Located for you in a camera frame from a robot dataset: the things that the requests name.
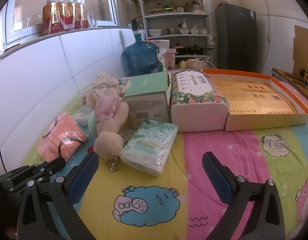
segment black refrigerator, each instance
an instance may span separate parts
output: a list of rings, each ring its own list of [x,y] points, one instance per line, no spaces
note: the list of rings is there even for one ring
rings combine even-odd
[[[217,68],[256,72],[256,13],[232,4],[215,9]]]

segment pink cartoon sheep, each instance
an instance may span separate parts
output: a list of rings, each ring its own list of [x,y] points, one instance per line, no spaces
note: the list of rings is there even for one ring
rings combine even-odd
[[[298,208],[297,221],[304,221],[308,216],[308,178],[305,185],[296,194],[295,200]]]

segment dish rack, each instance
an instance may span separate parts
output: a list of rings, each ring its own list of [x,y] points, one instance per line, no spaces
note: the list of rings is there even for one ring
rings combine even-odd
[[[173,40],[177,41],[176,43],[183,43],[182,41],[187,41],[188,44],[191,43],[191,47],[196,43],[203,43],[204,49],[207,49],[208,47],[211,48],[210,45],[208,45],[208,38],[210,34],[213,34],[212,30],[212,20],[211,20],[211,8],[210,8],[210,0],[200,0],[202,5],[202,10],[205,13],[197,13],[197,12],[162,12],[162,13],[152,13],[149,14],[148,10],[146,9],[146,5],[148,3],[153,3],[153,1],[157,2],[169,2],[170,0],[139,0],[140,8],[141,8],[141,16],[143,20],[143,26],[145,30],[145,37],[146,40],[153,40],[153,39],[165,39],[165,40]],[[180,22],[182,22],[183,18],[185,19],[195,19],[196,21],[201,21],[203,23],[203,27],[208,30],[209,33],[207,34],[169,34],[164,32],[164,28],[162,28],[163,32],[161,35],[158,36],[149,36],[148,30],[149,29],[161,29],[158,28],[156,25],[161,25],[166,23],[166,28],[170,28],[169,22],[171,19],[178,18]],[[213,63],[213,50],[205,50],[204,55],[196,55],[197,57],[201,58],[210,58],[210,62]],[[177,58],[183,58],[186,60],[187,58],[194,58],[195,55],[178,55]]]

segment metal screw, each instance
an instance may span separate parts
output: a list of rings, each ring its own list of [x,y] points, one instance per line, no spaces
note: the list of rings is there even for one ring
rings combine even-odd
[[[56,182],[57,183],[62,183],[64,181],[64,179],[65,178],[63,176],[59,176],[59,177],[56,178]]]
[[[28,185],[29,187],[31,187],[32,185],[34,185],[34,183],[35,183],[35,182],[34,182],[33,180],[30,180],[30,181],[27,182],[27,185]]]
[[[237,176],[237,181],[239,182],[244,182],[245,181],[245,178],[243,176]]]
[[[269,180],[267,181],[267,183],[270,184],[271,186],[274,186],[274,185],[275,185],[275,182],[274,182],[274,180],[272,180],[272,179],[269,179]]]

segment barcode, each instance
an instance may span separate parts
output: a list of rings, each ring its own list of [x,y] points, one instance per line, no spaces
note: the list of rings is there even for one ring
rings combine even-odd
[[[136,119],[148,119],[148,112],[144,113],[135,113]]]
[[[272,96],[275,100],[282,100],[279,96]]]

